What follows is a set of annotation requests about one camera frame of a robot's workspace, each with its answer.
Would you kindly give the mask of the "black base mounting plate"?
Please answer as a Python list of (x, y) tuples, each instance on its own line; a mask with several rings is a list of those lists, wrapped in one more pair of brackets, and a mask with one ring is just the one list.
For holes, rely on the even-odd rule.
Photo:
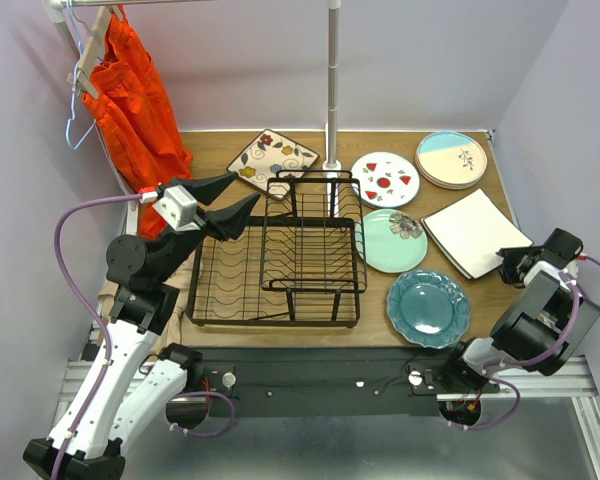
[(433, 416), (440, 401), (472, 399), (464, 379), (443, 377), (450, 349), (409, 347), (201, 347), (212, 389), (240, 419)]

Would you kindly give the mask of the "teal rimmed plate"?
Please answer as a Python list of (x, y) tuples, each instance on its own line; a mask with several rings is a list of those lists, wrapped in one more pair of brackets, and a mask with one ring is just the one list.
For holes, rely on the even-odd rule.
[(469, 300), (448, 276), (416, 269), (401, 274), (389, 288), (386, 313), (394, 330), (408, 342), (443, 349), (468, 331)]

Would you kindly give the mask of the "watermelon round plate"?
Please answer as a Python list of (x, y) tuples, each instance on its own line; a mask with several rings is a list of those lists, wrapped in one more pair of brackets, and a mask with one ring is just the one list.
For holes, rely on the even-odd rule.
[(418, 195), (421, 186), (416, 167), (406, 158), (385, 151), (365, 154), (350, 168), (358, 181), (355, 191), (366, 205), (399, 209)]

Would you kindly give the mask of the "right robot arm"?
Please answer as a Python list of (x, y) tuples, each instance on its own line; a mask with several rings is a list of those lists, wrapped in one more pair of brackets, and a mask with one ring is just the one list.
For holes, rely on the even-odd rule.
[(511, 368), (556, 373), (600, 318), (569, 271), (582, 257), (583, 241), (556, 228), (540, 245), (502, 248), (498, 273), (522, 290), (486, 338), (461, 342), (440, 367), (445, 388), (477, 391)]

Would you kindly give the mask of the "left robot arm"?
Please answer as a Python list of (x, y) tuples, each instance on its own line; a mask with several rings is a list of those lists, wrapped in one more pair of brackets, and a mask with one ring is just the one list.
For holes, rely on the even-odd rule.
[(245, 230), (259, 194), (221, 210), (207, 208), (237, 177), (228, 172), (197, 180), (174, 178), (135, 194), (87, 201), (62, 215), (67, 220), (87, 208), (137, 202), (153, 208), (167, 225), (154, 240), (125, 234), (109, 244), (106, 277), (117, 289), (108, 321), (87, 302), (61, 247), (54, 247), (62, 275), (98, 323), (103, 342), (62, 418), (24, 450), (24, 462), (39, 478), (118, 479), (132, 445), (169, 401), (216, 395), (201, 385), (201, 354), (178, 343), (158, 353), (138, 387), (130, 384), (174, 312), (180, 291), (168, 279), (206, 239), (236, 240)]

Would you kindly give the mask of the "white clothes rack frame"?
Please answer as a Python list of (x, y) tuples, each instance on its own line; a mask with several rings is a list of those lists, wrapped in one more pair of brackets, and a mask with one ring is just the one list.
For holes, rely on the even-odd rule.
[[(44, 5), (51, 20), (60, 25), (66, 22), (61, 19), (60, 12), (67, 10), (67, 18), (74, 21), (72, 15), (73, 5), (100, 7), (104, 4), (116, 3), (119, 5), (133, 4), (159, 4), (159, 1), (45, 1)], [(337, 158), (337, 116), (338, 116), (338, 35), (340, 1), (328, 1), (328, 103), (327, 122), (325, 124), (326, 160), (323, 163), (323, 172), (326, 177), (326, 194), (329, 197), (328, 206), (330, 215), (338, 212), (340, 187), (336, 181), (341, 172), (341, 163)]]

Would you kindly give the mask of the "mint green flower plate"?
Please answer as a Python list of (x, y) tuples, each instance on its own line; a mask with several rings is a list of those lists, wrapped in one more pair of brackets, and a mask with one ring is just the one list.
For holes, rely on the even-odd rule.
[(355, 224), (354, 244), (369, 267), (390, 274), (416, 268), (428, 251), (427, 235), (420, 222), (394, 209), (365, 215)]

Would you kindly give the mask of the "blue and cream round plate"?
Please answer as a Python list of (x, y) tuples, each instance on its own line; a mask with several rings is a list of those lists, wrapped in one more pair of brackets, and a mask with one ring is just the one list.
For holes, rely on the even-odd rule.
[(480, 178), (476, 181), (473, 182), (469, 182), (466, 184), (449, 184), (449, 183), (445, 183), (445, 182), (441, 182), (439, 180), (434, 179), (432, 176), (430, 176), (428, 173), (426, 173), (424, 170), (419, 169), (419, 173), (430, 183), (432, 183), (433, 185), (443, 188), (443, 189), (447, 189), (447, 190), (464, 190), (464, 189), (468, 189), (470, 187), (475, 186), (477, 183), (479, 183), (479, 181), (481, 180)]

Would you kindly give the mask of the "large white square plate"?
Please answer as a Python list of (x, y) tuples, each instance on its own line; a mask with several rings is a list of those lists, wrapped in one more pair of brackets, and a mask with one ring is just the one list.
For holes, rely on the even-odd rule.
[(501, 264), (499, 249), (533, 243), (482, 189), (423, 218), (443, 246), (475, 279)]

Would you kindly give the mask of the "wooden clip hanger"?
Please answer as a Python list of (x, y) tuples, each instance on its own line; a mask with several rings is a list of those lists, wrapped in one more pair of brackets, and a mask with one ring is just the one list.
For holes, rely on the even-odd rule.
[(67, 81), (94, 99), (98, 98), (98, 90), (91, 83), (91, 75), (98, 64), (98, 57), (104, 50), (105, 37), (109, 30), (111, 17), (116, 16), (120, 21), (124, 15), (116, 3), (108, 3), (99, 7), (93, 26), (89, 33), (86, 45), (80, 53), (79, 59)]

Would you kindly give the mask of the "grey square plate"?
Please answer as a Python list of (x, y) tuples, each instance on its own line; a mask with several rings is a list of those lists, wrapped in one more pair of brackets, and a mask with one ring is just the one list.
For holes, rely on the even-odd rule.
[(460, 265), (460, 263), (451, 255), (451, 253), (443, 246), (443, 243), (441, 240), (438, 239), (438, 237), (436, 236), (436, 234), (433, 233), (433, 230), (431, 229), (431, 227), (429, 227), (426, 224), (426, 218), (422, 218), (420, 219), (420, 223), (422, 225), (422, 228), (424, 229), (424, 231), (427, 233), (427, 235), (434, 241), (435, 245), (438, 247), (438, 249), (442, 252), (442, 254), (446, 257), (446, 259), (456, 268), (456, 270), (458, 270), (466, 279), (469, 280), (474, 280), (475, 277), (473, 277), (463, 266)]

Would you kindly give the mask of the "orange shorts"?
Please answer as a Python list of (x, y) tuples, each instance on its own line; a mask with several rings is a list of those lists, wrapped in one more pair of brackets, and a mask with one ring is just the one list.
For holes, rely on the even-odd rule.
[(132, 191), (190, 179), (193, 155), (182, 141), (163, 81), (126, 17), (110, 19), (104, 62), (83, 103), (104, 137), (116, 170)]

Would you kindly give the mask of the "flower square plate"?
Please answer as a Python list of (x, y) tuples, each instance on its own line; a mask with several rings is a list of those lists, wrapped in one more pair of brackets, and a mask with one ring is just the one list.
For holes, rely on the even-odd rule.
[(260, 132), (227, 166), (238, 179), (276, 200), (290, 191), (283, 179), (301, 178), (320, 155), (305, 145), (270, 129)]

